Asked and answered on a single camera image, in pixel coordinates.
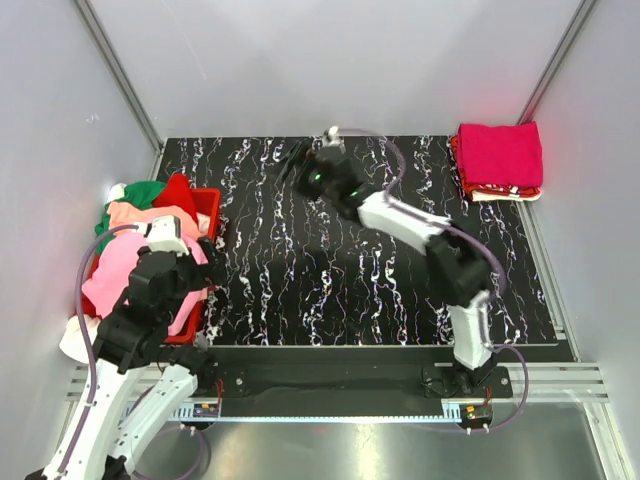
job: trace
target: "gray wall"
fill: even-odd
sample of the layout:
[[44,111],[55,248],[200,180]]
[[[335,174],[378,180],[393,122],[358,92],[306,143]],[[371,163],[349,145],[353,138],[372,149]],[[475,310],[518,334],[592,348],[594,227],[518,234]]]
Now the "gray wall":
[[108,188],[152,153],[70,0],[0,2],[0,476],[53,453],[74,366],[57,343]]
[[578,347],[597,361],[640,471],[640,3],[603,1],[536,120],[535,205]]
[[578,0],[92,0],[163,136],[520,114]]

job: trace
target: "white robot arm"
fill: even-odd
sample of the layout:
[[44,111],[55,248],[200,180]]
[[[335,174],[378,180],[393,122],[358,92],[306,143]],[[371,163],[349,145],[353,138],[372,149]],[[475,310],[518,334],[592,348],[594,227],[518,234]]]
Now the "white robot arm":
[[342,217],[387,233],[425,256],[431,289],[451,315],[456,360],[452,378],[457,389],[470,393],[496,365],[487,325],[491,265],[451,219],[423,212],[358,179],[337,132],[337,127],[325,132],[317,150],[310,141],[296,144],[281,161],[280,180],[295,172],[299,194],[312,201],[322,197]]
[[147,238],[148,248],[138,252],[128,287],[98,328],[93,346],[95,396],[89,404],[93,381],[89,376],[51,462],[27,476],[28,480],[129,479],[171,413],[196,392],[199,383],[215,381],[212,356],[191,345],[182,346],[173,352],[160,380],[120,424],[137,382],[157,359],[184,297],[213,284],[216,260],[213,245],[202,238],[199,243],[209,263],[196,263],[180,238],[176,217],[159,217],[149,225],[136,226]]

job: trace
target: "pile of clothes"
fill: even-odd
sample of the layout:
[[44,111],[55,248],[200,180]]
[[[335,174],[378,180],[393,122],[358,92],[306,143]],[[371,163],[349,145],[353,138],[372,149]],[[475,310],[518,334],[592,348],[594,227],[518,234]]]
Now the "pile of clothes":
[[538,126],[462,124],[451,139],[464,192],[474,202],[540,198],[542,145]]
[[[95,233],[100,235],[110,228],[134,222],[148,223],[163,215],[173,215],[180,219],[182,239],[191,249],[196,262],[206,263],[197,239],[208,234],[211,219],[196,211],[189,181],[182,174],[173,175],[168,183],[149,181],[115,185],[109,192]],[[100,320],[111,313],[122,290],[128,285],[129,273],[138,261],[138,250],[146,245],[146,239],[141,233],[123,230],[105,239],[96,249],[99,255],[97,268],[82,285],[84,320],[92,343]],[[187,295],[174,322],[169,326],[169,335],[181,332],[193,307],[206,296],[206,289]],[[77,315],[67,322],[60,348],[69,357],[87,363]]]

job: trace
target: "black marble surface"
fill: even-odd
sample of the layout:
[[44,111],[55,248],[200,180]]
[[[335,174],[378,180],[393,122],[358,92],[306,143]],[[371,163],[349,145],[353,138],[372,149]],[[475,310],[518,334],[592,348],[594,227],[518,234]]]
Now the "black marble surface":
[[[470,233],[502,262],[508,288],[491,305],[495,343],[555,343],[529,245],[511,202],[462,198],[448,138],[395,137],[408,168],[395,195],[437,215],[469,217]],[[159,180],[185,173],[221,191],[217,248],[228,282],[210,295],[204,333],[216,345],[451,343],[448,312],[429,289],[423,257],[389,236],[342,220],[276,185],[295,138],[188,138],[167,142]],[[362,174],[384,187],[396,161],[376,138],[347,138]]]

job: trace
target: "green cloth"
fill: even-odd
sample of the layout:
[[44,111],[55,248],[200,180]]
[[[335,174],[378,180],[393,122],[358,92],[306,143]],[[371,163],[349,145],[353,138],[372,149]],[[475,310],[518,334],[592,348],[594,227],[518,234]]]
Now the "green cloth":
[[[139,210],[148,210],[153,208],[152,202],[162,193],[162,191],[167,188],[167,184],[164,182],[136,182],[131,185],[127,185],[124,187],[124,197],[114,200],[114,202],[127,202],[136,207]],[[109,221],[111,220],[111,215],[107,213],[107,209],[109,208],[109,204],[107,203],[104,206],[104,212],[102,213],[102,221],[98,223],[95,227],[96,236],[100,235],[107,230],[109,230]],[[96,249],[96,253],[100,255],[107,244],[113,240],[113,235],[105,238],[98,248]]]

